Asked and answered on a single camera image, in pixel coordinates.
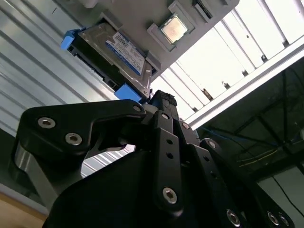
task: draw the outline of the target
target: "hard drive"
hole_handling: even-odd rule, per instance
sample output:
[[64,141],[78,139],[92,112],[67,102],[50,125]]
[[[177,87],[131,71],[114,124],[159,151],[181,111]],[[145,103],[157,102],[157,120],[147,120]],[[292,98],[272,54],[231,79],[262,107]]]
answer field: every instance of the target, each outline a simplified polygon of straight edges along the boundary
[[110,24],[104,22],[80,31],[69,50],[114,90],[127,83],[141,98],[149,98],[153,67],[143,52]]

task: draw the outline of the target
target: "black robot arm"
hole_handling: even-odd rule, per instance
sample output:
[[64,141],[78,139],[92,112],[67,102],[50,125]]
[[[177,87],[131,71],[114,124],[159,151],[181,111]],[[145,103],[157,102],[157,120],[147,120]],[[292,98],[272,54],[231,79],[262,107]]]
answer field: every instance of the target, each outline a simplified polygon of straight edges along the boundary
[[[81,177],[85,158],[126,144],[136,150]],[[143,106],[118,100],[29,109],[13,161],[49,209],[44,228],[294,227],[215,141],[198,141],[179,120],[174,97],[161,91]]]

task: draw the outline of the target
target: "white wall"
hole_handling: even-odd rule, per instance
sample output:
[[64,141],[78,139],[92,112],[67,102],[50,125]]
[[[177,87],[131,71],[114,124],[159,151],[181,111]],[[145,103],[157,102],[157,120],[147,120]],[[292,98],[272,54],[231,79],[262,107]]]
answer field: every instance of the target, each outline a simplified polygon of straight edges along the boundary
[[[292,168],[276,175],[275,178],[293,204],[304,213],[304,175],[297,168]],[[259,185],[289,215],[296,228],[304,227],[304,218],[289,203],[282,190],[272,178],[261,181]]]

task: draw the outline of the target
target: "sticker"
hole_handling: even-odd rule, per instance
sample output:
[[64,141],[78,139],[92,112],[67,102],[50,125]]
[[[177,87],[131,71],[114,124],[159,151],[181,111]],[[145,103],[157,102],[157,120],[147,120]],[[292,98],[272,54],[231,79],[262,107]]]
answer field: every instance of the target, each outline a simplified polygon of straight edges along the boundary
[[111,49],[132,71],[138,76],[142,75],[144,57],[136,50],[136,47],[123,37],[119,32],[113,36],[115,43],[107,40],[106,45]]

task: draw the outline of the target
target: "wooden surface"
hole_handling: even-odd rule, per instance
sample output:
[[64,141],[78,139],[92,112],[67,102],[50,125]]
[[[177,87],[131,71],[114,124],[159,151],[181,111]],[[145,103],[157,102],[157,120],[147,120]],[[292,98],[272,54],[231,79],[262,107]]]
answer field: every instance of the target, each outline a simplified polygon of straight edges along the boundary
[[41,228],[46,216],[0,193],[0,228]]

